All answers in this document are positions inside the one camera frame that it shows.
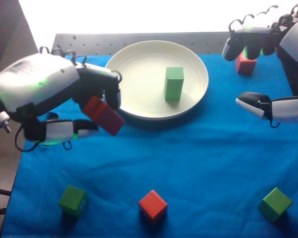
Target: plate rim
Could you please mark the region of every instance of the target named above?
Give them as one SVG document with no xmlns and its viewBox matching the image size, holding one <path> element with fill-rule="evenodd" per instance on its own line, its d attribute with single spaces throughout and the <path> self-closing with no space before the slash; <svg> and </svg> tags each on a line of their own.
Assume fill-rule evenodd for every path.
<svg viewBox="0 0 298 238">
<path fill-rule="evenodd" d="M 129 115 L 129 116 L 132 116 L 132 117 L 135 117 L 135 118 L 138 118 L 138 119 L 143 119 L 143 120 L 168 120 L 168 119 L 173 119 L 173 118 L 176 118 L 176 117 L 179 117 L 183 114 L 185 114 L 186 112 L 190 111 L 191 109 L 193 109 L 201 100 L 202 98 L 205 96 L 207 90 L 208 90 L 208 87 L 209 87 L 209 72 L 205 66 L 205 64 L 203 63 L 203 61 L 201 60 L 200 57 L 198 57 L 198 55 L 196 53 L 194 53 L 192 50 L 190 50 L 189 48 L 183 46 L 183 45 L 179 45 L 177 43 L 174 43 L 174 42 L 170 42 L 170 41 L 161 41 L 161 40 L 149 40 L 149 41 L 140 41 L 140 42 L 137 42 L 137 43 L 134 43 L 134 44 L 131 44 L 129 46 L 126 46 L 124 48 L 122 48 L 120 51 L 118 51 L 116 54 L 114 54 L 110 60 L 107 62 L 106 64 L 106 68 L 108 68 L 108 64 L 111 62 L 111 60 L 117 55 L 119 54 L 121 51 L 124 51 L 126 50 L 127 48 L 131 47 L 131 46 L 134 46 L 134 45 L 137 45 L 137 44 L 143 44 L 143 43 L 147 43 L 147 42 L 164 42 L 164 43 L 168 43 L 168 44 L 174 44 L 174 45 L 177 45 L 177 47 L 182 47 L 182 48 L 185 48 L 186 50 L 190 51 L 196 58 L 198 58 L 198 60 L 202 63 L 202 65 L 204 66 L 205 70 L 206 70 L 206 73 L 207 73 L 207 83 L 206 83 L 206 88 L 205 88 L 205 91 L 203 92 L 203 94 L 201 95 L 201 98 L 193 105 L 191 106 L 190 108 L 188 108 L 187 110 L 183 111 L 183 112 L 179 112 L 177 114 L 174 114 L 174 115 L 171 115 L 171 116 L 165 116 L 165 117 L 157 117 L 157 118 L 149 118 L 149 117 L 143 117 L 143 116 L 140 116 L 140 115 L 135 115 L 135 114 L 132 114 L 130 112 L 127 112 L 121 108 L 119 108 L 119 111 Z"/>
</svg>

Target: blue tablecloth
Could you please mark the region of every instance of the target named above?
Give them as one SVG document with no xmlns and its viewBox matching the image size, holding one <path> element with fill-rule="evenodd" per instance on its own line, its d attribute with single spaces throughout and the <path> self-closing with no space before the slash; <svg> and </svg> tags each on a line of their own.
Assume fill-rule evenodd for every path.
<svg viewBox="0 0 298 238">
<path fill-rule="evenodd" d="M 23 153 L 3 237 L 298 237 L 298 123 L 271 129 L 235 103 L 243 91 L 291 95 L 281 63 L 260 57 L 253 76 L 243 77 L 220 55 L 200 57 L 210 83 L 188 123 L 159 131 L 126 125 L 116 137 L 102 130 L 73 141 L 70 151 L 56 145 Z M 109 59 L 88 61 L 105 66 Z M 72 101 L 54 111 L 86 118 Z M 68 184 L 89 198 L 77 222 L 58 207 Z M 257 208 L 275 187 L 294 202 L 276 225 Z M 138 209 L 152 189 L 168 203 L 155 228 Z"/>
</svg>

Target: robotic hand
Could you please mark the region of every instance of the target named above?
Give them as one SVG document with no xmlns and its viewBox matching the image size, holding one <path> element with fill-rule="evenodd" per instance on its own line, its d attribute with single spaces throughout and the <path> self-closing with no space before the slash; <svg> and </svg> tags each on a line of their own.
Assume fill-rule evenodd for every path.
<svg viewBox="0 0 298 238">
<path fill-rule="evenodd" d="M 27 56 L 13 63 L 0 73 L 0 128 L 8 133 L 9 119 L 21 123 L 15 137 L 17 149 L 29 152 L 37 145 L 62 143 L 70 149 L 72 139 L 95 135 L 99 123 L 112 135 L 123 126 L 123 119 L 115 112 L 120 107 L 119 83 L 122 76 L 117 71 L 86 63 L 65 59 L 64 52 L 56 49 L 47 54 Z M 72 98 L 89 120 L 59 120 L 56 113 L 48 113 Z M 45 121 L 38 117 L 47 114 Z M 21 130 L 27 140 L 35 142 L 29 150 L 22 150 L 16 144 Z"/>
<path fill-rule="evenodd" d="M 293 7 L 290 14 L 280 17 L 278 22 L 274 22 L 268 28 L 245 26 L 234 31 L 231 30 L 232 22 L 229 25 L 231 37 L 226 42 L 223 57 L 227 61 L 232 61 L 245 50 L 247 57 L 253 60 L 260 55 L 261 49 L 264 55 L 270 55 L 277 48 L 278 57 L 283 63 L 290 83 L 298 81 L 298 10 L 295 12 L 296 7 L 298 8 L 298 4 Z M 236 103 L 254 115 L 268 119 L 272 128 L 278 127 L 281 122 L 298 122 L 298 96 L 271 100 L 267 95 L 244 92 L 237 97 Z"/>
</svg>

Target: gray floor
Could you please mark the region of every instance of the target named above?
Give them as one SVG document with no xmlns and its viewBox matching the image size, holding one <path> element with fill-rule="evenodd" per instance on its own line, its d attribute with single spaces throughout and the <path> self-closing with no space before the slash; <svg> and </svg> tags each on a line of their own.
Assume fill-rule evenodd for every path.
<svg viewBox="0 0 298 238">
<path fill-rule="evenodd" d="M 0 71 L 15 62 L 16 60 L 37 52 L 31 31 L 23 17 L 12 35 L 4 55 L 0 62 Z M 7 134 L 4 130 L 0 131 L 0 188 L 11 190 L 19 165 L 21 153 L 14 146 L 14 136 L 19 127 L 18 123 L 11 121 L 9 127 L 11 134 Z M 23 147 L 24 138 L 20 134 L 18 145 Z M 0 195 L 0 208 L 6 207 L 8 197 Z M 0 217 L 0 230 L 2 226 L 3 216 Z"/>
</svg>

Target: green rectangular block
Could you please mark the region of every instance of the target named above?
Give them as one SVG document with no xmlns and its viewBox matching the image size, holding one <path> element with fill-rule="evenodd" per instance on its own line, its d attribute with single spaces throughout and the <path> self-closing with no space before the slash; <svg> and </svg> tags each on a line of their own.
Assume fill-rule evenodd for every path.
<svg viewBox="0 0 298 238">
<path fill-rule="evenodd" d="M 183 67 L 167 67 L 164 83 L 164 99 L 166 101 L 180 101 L 183 80 Z"/>
<path fill-rule="evenodd" d="M 86 205 L 86 192 L 71 185 L 68 185 L 59 201 L 59 206 L 65 213 L 76 217 L 81 216 Z"/>
<path fill-rule="evenodd" d="M 292 205 L 292 201 L 277 187 L 259 204 L 258 209 L 271 222 L 275 222 Z"/>
</svg>

